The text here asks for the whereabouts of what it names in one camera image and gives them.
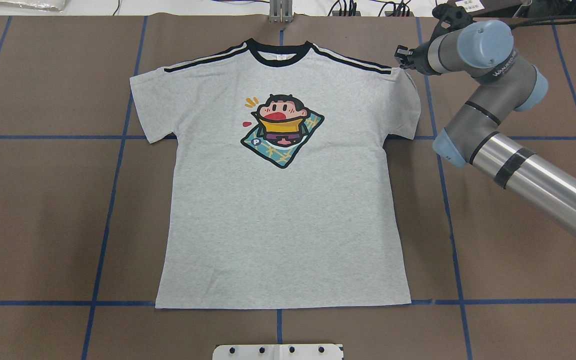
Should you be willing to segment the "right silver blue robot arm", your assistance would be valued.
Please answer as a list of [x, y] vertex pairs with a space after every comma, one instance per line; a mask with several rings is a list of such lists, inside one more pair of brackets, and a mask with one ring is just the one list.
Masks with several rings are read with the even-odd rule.
[[399, 45], [394, 55], [403, 69], [426, 76], [466, 73], [477, 83], [436, 135], [432, 148], [439, 157], [455, 167], [473, 166], [576, 235], [576, 178], [499, 130], [512, 113], [541, 103], [549, 89], [516, 49], [507, 23], [439, 24], [430, 40], [415, 48]]

